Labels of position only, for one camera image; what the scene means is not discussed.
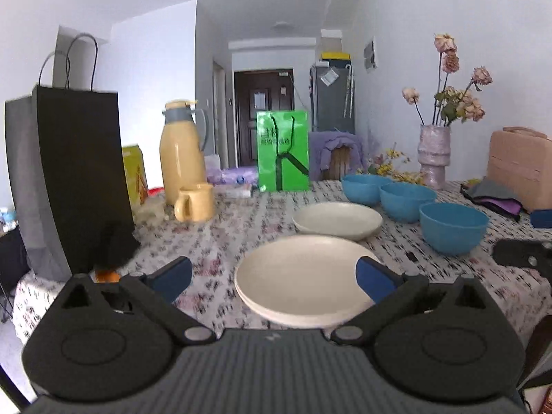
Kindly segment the cream plate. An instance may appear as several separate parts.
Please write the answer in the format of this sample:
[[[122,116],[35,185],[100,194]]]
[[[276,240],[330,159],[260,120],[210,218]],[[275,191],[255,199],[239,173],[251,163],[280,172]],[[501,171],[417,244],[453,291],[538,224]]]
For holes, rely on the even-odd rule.
[[[383,224],[376,210],[359,204],[325,202],[301,207],[292,218],[297,230],[306,235],[336,236],[352,241],[377,233]]]
[[[373,305],[356,284],[356,263],[363,256],[376,257],[339,237],[283,237],[248,253],[236,268],[234,285],[262,307],[289,314],[342,313],[349,321]]]
[[[281,324],[283,326],[299,329],[311,329],[311,328],[330,328],[339,324],[343,324],[347,321],[347,318],[342,313],[330,313],[323,315],[312,314],[289,314],[281,311],[272,310],[266,307],[262,307],[248,298],[243,291],[236,286],[235,290],[242,302],[246,304],[253,312],[267,319],[272,323]]]

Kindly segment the blue bowl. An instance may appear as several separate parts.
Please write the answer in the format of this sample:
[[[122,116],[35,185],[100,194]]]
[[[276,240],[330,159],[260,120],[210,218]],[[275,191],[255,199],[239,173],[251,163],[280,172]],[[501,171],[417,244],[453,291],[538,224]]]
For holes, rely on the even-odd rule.
[[[417,223],[420,207],[433,203],[436,191],[422,185],[392,182],[380,188],[380,202],[387,216],[398,223]]]
[[[380,203],[380,188],[392,183],[387,177],[372,174],[346,175],[342,187],[346,198],[355,204],[375,207]]]
[[[443,255],[469,253],[484,239],[489,217],[473,207],[429,203],[419,208],[424,240]]]

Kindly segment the calligraphy print tablecloth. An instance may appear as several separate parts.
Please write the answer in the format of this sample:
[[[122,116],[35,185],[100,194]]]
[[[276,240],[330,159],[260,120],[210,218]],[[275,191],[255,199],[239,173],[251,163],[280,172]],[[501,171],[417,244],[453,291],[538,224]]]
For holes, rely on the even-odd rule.
[[[191,286],[177,302],[178,309],[197,318],[215,332],[226,328],[273,328],[246,307],[233,288],[234,268],[257,247],[296,232],[292,221],[301,207],[343,201],[337,181],[313,183],[310,191],[254,193],[247,199],[220,199],[216,215],[207,223],[179,223],[172,215],[158,226],[138,225],[135,235],[141,246],[120,269],[146,274],[179,256],[194,265]],[[531,226],[529,219],[516,223],[489,213],[484,240],[463,257],[446,257],[423,240],[419,225],[385,219],[376,236],[363,247],[395,272],[420,272],[434,281],[452,281],[458,276],[479,278],[523,340],[551,312],[551,286],[535,270],[497,265],[491,250],[500,238],[548,241],[551,233]]]

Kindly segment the pink hard case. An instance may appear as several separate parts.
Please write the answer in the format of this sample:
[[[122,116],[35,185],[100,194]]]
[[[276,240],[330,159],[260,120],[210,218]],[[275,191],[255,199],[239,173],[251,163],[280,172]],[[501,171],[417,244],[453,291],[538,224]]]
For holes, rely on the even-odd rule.
[[[511,190],[527,211],[551,209],[551,154],[547,135],[504,127],[490,137],[486,176]]]

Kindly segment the grey purple folded cloth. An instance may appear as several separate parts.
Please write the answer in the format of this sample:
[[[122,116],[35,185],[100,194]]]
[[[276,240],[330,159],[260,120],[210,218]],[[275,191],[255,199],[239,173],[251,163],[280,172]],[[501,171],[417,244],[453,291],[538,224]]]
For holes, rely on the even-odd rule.
[[[513,191],[489,178],[461,183],[460,193],[476,206],[510,220],[520,221],[522,214],[529,213]]]

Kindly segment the yellow mug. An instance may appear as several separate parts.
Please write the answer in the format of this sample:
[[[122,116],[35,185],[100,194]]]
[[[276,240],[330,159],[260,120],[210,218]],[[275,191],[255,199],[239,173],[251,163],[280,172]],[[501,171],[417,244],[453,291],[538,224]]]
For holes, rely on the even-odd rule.
[[[215,215],[213,185],[200,182],[180,188],[174,204],[174,215],[181,223],[202,223],[212,219]]]

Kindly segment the white book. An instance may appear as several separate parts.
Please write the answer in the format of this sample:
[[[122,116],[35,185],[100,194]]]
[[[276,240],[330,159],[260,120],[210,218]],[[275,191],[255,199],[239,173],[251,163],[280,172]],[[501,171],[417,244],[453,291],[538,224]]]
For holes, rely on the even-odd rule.
[[[245,184],[221,184],[214,186],[216,195],[222,198],[245,199],[252,196],[253,185]]]

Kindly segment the yellow green snack box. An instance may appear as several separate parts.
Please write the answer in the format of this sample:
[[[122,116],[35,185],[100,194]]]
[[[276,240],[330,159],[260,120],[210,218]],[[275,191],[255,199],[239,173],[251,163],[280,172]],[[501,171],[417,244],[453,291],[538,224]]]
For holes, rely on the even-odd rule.
[[[123,147],[122,160],[124,161],[125,180],[130,206],[132,210],[135,210],[148,197],[148,184],[140,147],[138,145]]]

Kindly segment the pink textured vase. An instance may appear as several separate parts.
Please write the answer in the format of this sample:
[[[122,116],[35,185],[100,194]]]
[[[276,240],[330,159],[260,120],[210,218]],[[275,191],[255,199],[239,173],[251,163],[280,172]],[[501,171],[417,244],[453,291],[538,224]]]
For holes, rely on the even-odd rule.
[[[426,124],[420,127],[417,159],[424,184],[433,190],[445,186],[445,171],[451,160],[449,127]]]

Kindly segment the chair with purple cover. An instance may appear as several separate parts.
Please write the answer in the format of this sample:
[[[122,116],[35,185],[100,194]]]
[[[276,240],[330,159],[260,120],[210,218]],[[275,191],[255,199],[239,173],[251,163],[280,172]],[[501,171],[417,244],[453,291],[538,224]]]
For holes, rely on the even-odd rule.
[[[355,174],[367,168],[367,158],[359,136],[341,131],[310,132],[309,178],[311,181]]]

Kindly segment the black paper bag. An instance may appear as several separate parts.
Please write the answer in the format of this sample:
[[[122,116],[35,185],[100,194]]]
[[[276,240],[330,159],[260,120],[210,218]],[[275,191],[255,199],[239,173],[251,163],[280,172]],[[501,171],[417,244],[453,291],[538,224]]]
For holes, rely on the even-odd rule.
[[[117,269],[138,249],[118,95],[34,86],[5,103],[8,175],[30,268],[66,281]]]

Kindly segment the green paper bag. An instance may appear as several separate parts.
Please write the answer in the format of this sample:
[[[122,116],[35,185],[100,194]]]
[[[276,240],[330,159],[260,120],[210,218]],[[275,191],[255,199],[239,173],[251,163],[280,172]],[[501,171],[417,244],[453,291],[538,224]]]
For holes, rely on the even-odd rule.
[[[307,191],[309,114],[304,110],[257,113],[260,191]]]

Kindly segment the grey refrigerator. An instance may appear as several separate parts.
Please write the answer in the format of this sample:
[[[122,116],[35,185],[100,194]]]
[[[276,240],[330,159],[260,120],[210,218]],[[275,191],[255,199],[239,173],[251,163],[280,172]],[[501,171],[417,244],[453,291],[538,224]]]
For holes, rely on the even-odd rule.
[[[310,68],[313,131],[356,133],[355,75],[349,61]]]

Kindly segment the dark brown door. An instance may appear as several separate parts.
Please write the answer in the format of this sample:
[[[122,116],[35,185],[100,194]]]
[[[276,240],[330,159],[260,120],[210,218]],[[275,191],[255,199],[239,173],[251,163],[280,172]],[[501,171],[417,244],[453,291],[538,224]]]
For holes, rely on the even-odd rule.
[[[239,166],[257,162],[257,113],[292,110],[292,69],[250,70],[234,73]]]

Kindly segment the yellow box on refrigerator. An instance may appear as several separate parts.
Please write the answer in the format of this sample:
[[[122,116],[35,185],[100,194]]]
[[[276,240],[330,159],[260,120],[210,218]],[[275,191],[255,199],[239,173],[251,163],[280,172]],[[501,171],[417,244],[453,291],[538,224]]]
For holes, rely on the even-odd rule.
[[[351,63],[351,55],[342,51],[324,51],[320,54],[320,60],[330,66],[344,68]]]

